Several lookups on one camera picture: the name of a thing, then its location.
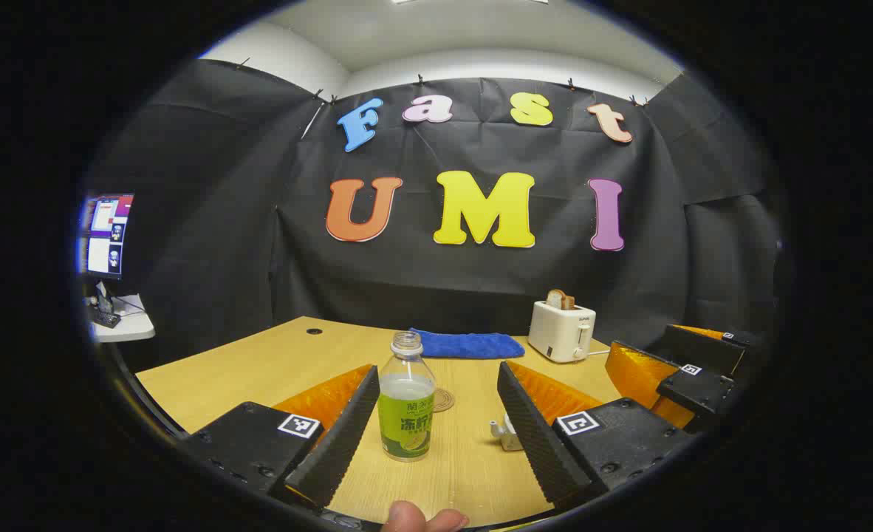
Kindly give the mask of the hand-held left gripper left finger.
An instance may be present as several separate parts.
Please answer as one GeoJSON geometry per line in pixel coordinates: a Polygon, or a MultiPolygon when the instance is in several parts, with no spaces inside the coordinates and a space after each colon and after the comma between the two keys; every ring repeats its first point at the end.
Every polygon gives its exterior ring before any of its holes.
{"type": "Polygon", "coordinates": [[[274,406],[242,402],[181,442],[227,480],[289,504],[325,508],[338,491],[380,394],[366,364],[274,406]]]}

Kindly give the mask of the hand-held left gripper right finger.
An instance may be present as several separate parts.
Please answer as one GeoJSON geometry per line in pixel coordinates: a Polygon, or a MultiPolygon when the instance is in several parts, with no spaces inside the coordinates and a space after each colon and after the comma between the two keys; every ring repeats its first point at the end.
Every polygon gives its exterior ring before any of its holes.
{"type": "Polygon", "coordinates": [[[497,390],[542,494],[555,508],[603,496],[666,463],[694,440],[632,398],[619,398],[545,420],[517,375],[502,361],[497,390]]]}

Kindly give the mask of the green label water bottle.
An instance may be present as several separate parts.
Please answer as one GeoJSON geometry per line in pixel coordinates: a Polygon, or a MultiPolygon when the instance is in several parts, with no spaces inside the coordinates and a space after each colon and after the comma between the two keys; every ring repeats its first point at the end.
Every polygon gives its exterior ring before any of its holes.
{"type": "Polygon", "coordinates": [[[423,351],[419,333],[399,331],[390,359],[378,370],[380,440],[385,454],[402,462],[422,460],[432,440],[437,383],[423,351]]]}

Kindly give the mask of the white toaster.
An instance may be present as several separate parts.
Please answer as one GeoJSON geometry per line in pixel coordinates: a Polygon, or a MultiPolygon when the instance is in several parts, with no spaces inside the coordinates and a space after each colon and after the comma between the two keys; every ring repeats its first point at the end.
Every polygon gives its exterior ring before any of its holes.
{"type": "Polygon", "coordinates": [[[593,327],[598,314],[588,307],[562,310],[535,301],[528,343],[548,360],[559,364],[582,361],[592,354],[593,327]]]}

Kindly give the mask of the blue cloth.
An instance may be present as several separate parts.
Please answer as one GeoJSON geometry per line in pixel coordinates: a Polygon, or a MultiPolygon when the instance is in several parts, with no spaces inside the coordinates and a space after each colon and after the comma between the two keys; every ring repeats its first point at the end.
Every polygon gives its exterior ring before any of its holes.
{"type": "Polygon", "coordinates": [[[524,347],[500,333],[444,334],[410,329],[422,340],[422,356],[430,359],[496,360],[524,356],[524,347]]]}

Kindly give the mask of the black backdrop cloth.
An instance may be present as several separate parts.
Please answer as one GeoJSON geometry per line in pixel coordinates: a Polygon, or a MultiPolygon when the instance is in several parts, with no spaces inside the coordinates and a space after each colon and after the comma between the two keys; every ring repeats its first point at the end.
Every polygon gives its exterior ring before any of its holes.
{"type": "Polygon", "coordinates": [[[667,324],[763,333],[778,172],[687,75],[645,107],[507,78],[407,84],[323,106],[199,60],[89,175],[131,193],[123,289],[156,327],[143,366],[311,316],[527,333],[551,287],[600,341],[667,324]]]}

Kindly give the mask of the white side table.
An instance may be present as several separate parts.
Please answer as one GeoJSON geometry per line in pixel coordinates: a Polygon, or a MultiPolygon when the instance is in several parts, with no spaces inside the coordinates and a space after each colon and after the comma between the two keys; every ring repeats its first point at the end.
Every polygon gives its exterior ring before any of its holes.
{"type": "Polygon", "coordinates": [[[93,340],[98,343],[119,343],[119,341],[139,341],[153,338],[155,326],[144,309],[140,294],[129,296],[112,296],[114,312],[120,320],[113,329],[102,324],[89,321],[89,329],[93,340]]]}

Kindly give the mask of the computer monitor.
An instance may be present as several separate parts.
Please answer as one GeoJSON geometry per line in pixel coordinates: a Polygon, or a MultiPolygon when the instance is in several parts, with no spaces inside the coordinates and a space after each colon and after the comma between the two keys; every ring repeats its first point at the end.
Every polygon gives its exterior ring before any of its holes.
{"type": "Polygon", "coordinates": [[[76,270],[96,279],[121,280],[127,229],[135,195],[96,194],[83,202],[76,245],[76,270]]]}

